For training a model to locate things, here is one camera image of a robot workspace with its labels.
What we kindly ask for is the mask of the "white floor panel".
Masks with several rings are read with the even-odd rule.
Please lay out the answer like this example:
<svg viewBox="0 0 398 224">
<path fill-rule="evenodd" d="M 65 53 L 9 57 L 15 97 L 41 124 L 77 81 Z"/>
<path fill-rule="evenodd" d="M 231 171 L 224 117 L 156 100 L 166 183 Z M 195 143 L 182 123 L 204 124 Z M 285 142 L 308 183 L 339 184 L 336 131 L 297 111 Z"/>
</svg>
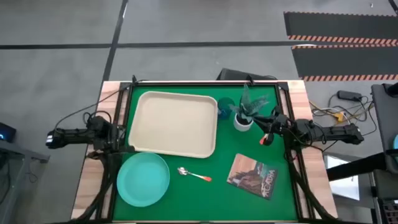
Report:
<svg viewBox="0 0 398 224">
<path fill-rule="evenodd" d="M 349 163 L 349 161 L 334 156 L 325 156 L 324 159 L 327 169 Z M 357 201 L 360 200 L 359 177 L 357 175 L 329 181 L 329 183 L 333 194 Z"/>
</svg>

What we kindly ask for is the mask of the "green table mat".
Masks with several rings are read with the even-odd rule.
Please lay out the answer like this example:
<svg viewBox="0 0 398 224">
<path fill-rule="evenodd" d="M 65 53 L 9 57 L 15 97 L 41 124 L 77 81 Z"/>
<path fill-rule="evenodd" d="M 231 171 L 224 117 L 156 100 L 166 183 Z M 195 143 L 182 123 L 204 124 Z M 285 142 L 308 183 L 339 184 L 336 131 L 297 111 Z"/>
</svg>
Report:
<svg viewBox="0 0 398 224">
<path fill-rule="evenodd" d="M 262 130 L 252 125 L 240 132 L 233 116 L 218 121 L 216 148 L 206 159 L 164 155 L 170 169 L 170 184 L 165 195 L 148 207 L 133 207 L 117 197 L 115 221 L 296 221 L 297 212 L 290 181 L 289 165 L 284 158 L 284 140 L 276 136 L 270 146 L 259 143 Z M 242 154 L 278 169 L 270 200 L 227 183 L 236 154 Z M 207 182 L 192 175 L 181 175 L 184 167 L 194 174 L 211 177 Z"/>
</svg>

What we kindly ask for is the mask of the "white round plant pot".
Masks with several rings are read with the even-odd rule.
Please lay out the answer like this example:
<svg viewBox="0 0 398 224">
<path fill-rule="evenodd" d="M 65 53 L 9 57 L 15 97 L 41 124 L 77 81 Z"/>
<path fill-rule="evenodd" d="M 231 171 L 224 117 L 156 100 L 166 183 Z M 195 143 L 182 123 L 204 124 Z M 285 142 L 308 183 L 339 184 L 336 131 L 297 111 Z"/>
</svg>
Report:
<svg viewBox="0 0 398 224">
<path fill-rule="evenodd" d="M 248 131 L 251 128 L 252 124 L 254 123 L 253 119 L 249 123 L 245 123 L 245 124 L 240 123 L 239 120 L 240 120 L 240 118 L 239 118 L 238 114 L 235 114 L 233 125 L 234 125 L 235 129 L 237 129 L 238 131 L 241 131 L 241 132 Z"/>
</svg>

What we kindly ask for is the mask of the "black device with blue light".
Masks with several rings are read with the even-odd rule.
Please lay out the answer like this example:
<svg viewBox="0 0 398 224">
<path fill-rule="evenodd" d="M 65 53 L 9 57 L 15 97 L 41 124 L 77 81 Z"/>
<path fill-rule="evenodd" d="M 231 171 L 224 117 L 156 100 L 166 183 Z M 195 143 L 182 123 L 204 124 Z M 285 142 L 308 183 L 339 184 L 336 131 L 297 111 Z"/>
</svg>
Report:
<svg viewBox="0 0 398 224">
<path fill-rule="evenodd" d="M 16 132 L 15 128 L 0 122 L 0 141 L 14 142 Z"/>
</svg>

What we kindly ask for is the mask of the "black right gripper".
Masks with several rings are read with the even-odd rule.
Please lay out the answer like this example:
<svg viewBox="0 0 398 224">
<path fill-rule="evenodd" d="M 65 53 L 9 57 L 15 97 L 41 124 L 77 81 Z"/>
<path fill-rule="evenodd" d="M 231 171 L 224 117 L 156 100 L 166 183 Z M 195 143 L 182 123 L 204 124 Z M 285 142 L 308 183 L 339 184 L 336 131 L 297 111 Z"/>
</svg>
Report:
<svg viewBox="0 0 398 224">
<path fill-rule="evenodd" d="M 296 135 L 294 120 L 286 116 L 280 107 L 275 107 L 271 116 L 255 116 L 255 121 L 262 122 L 257 125 L 264 133 L 278 134 L 279 136 L 291 134 Z"/>
</svg>

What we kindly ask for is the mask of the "grey desk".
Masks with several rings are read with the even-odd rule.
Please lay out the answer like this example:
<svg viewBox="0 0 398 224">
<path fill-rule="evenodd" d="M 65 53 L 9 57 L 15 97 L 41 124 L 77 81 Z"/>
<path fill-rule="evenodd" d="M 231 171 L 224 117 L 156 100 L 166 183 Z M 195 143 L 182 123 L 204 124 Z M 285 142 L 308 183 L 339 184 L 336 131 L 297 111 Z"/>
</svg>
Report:
<svg viewBox="0 0 398 224">
<path fill-rule="evenodd" d="M 6 174 L 7 190 L 0 197 L 0 224 L 9 224 L 31 161 L 48 163 L 50 155 L 31 151 L 6 141 L 0 141 L 0 151 L 9 154 Z"/>
</svg>

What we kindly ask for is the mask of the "metal spoon with orange handle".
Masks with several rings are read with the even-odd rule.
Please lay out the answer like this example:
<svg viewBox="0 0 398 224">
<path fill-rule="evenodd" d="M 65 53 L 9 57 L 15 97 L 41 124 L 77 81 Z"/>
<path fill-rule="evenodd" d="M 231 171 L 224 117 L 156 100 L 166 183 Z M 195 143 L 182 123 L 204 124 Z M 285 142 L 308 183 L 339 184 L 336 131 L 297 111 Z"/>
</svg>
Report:
<svg viewBox="0 0 398 224">
<path fill-rule="evenodd" d="M 212 181 L 211 177 L 194 174 L 194 173 L 189 172 L 188 170 L 186 170 L 184 167 L 178 167 L 177 170 L 178 170 L 178 173 L 181 174 L 181 175 L 192 175 L 194 177 L 198 177 L 199 179 L 203 179 L 203 180 L 205 180 L 207 182 L 211 182 Z"/>
</svg>

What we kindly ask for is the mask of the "green artificial plant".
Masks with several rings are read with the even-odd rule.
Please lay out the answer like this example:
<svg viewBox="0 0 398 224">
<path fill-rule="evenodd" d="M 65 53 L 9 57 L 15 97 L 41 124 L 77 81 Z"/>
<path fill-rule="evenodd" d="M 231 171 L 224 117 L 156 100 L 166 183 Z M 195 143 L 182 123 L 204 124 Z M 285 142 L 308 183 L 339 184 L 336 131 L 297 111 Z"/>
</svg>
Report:
<svg viewBox="0 0 398 224">
<path fill-rule="evenodd" d="M 266 95 L 262 95 L 255 100 L 252 100 L 250 89 L 247 84 L 244 84 L 243 94 L 241 95 L 238 105 L 229 104 L 228 106 L 231 111 L 236 113 L 237 120 L 240 124 L 248 125 L 268 103 L 269 101 L 267 100 Z"/>
</svg>

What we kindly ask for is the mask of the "beige plastic tray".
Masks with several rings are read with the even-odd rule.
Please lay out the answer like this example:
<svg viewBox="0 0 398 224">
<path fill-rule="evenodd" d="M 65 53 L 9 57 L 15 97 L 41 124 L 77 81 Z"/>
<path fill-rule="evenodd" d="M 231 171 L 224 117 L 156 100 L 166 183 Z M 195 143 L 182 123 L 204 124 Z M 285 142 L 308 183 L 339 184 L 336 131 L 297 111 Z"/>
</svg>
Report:
<svg viewBox="0 0 398 224">
<path fill-rule="evenodd" d="M 210 96 L 147 91 L 138 99 L 127 142 L 139 152 L 204 159 L 215 151 L 217 121 Z"/>
</svg>

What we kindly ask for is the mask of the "black hazard-striped floor mat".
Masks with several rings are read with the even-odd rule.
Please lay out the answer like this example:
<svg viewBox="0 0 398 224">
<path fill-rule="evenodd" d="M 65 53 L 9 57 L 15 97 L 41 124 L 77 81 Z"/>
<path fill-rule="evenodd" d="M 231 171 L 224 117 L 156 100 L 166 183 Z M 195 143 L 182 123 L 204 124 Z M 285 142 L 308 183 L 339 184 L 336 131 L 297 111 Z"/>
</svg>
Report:
<svg viewBox="0 0 398 224">
<path fill-rule="evenodd" d="M 398 45 L 298 45 L 292 55 L 305 82 L 398 80 Z"/>
<path fill-rule="evenodd" d="M 284 12 L 287 37 L 312 42 L 398 43 L 398 16 Z"/>
</svg>

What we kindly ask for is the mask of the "black slanted bar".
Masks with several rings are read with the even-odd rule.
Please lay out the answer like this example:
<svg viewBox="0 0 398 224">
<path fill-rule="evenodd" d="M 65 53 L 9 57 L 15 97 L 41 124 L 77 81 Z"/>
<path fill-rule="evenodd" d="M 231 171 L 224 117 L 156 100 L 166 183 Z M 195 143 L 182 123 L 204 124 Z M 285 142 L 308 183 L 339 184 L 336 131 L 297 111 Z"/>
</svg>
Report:
<svg viewBox="0 0 398 224">
<path fill-rule="evenodd" d="M 326 170 L 328 180 L 340 180 L 348 177 L 367 174 L 374 170 L 385 170 L 386 162 L 383 153 L 358 159 L 353 162 L 338 165 Z"/>
</svg>

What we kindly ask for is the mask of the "blue faceted plastic cup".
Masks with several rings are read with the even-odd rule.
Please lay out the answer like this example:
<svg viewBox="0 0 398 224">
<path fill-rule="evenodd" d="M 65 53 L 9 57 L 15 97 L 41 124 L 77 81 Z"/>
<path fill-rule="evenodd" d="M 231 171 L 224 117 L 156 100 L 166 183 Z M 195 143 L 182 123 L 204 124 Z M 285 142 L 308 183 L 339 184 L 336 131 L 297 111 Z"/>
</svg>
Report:
<svg viewBox="0 0 398 224">
<path fill-rule="evenodd" d="M 218 100 L 218 118 L 219 119 L 229 119 L 232 109 L 231 105 L 235 105 L 233 99 L 228 97 L 223 97 Z"/>
</svg>

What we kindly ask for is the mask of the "black side table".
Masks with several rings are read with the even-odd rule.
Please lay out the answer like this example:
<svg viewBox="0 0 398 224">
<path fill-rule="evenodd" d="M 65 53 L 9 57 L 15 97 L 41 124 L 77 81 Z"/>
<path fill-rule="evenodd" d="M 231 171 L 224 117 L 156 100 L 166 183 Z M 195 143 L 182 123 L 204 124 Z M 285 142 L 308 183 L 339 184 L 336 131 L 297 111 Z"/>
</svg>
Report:
<svg viewBox="0 0 398 224">
<path fill-rule="evenodd" d="M 386 169 L 398 174 L 398 82 L 371 86 Z"/>
</svg>

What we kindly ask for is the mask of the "black floor case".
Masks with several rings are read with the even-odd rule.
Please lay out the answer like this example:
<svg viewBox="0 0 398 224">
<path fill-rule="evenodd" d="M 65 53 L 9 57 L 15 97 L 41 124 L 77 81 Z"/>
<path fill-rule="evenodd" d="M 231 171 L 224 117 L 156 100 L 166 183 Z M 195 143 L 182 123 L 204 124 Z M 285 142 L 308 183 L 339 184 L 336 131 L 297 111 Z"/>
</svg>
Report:
<svg viewBox="0 0 398 224">
<path fill-rule="evenodd" d="M 276 77 L 272 75 L 256 75 L 253 73 L 242 72 L 239 70 L 232 70 L 228 68 L 222 68 L 216 80 L 247 80 L 247 81 L 257 81 L 257 80 L 277 80 Z"/>
</svg>

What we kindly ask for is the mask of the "teal round plate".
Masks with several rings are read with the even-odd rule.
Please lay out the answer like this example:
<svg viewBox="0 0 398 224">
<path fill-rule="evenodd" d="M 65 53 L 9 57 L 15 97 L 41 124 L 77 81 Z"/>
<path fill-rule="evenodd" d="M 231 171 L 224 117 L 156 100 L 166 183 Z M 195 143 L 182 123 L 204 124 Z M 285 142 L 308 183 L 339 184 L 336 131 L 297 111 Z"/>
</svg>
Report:
<svg viewBox="0 0 398 224">
<path fill-rule="evenodd" d="M 157 154 L 140 152 L 123 162 L 116 187 L 123 201 L 133 207 L 148 207 L 158 202 L 170 183 L 170 170 Z"/>
</svg>

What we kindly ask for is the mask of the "black grid crate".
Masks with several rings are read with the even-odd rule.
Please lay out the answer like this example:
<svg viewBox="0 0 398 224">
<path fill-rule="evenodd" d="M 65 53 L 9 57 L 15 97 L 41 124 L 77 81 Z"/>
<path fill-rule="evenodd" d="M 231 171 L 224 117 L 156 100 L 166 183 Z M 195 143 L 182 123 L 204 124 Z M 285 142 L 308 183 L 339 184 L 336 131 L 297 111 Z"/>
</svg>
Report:
<svg viewBox="0 0 398 224">
<path fill-rule="evenodd" d="M 378 199 L 382 224 L 398 224 L 398 200 Z"/>
</svg>

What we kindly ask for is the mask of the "black power adapter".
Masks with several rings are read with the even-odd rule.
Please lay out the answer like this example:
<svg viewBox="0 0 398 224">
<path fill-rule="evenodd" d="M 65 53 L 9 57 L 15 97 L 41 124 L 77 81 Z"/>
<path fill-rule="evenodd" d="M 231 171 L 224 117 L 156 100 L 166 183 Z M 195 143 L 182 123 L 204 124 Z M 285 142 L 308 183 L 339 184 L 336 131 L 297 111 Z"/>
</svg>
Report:
<svg viewBox="0 0 398 224">
<path fill-rule="evenodd" d="M 362 94 L 360 93 L 352 91 L 344 91 L 344 90 L 337 91 L 336 96 L 341 100 L 349 100 L 349 101 L 361 101 L 363 97 Z"/>
</svg>

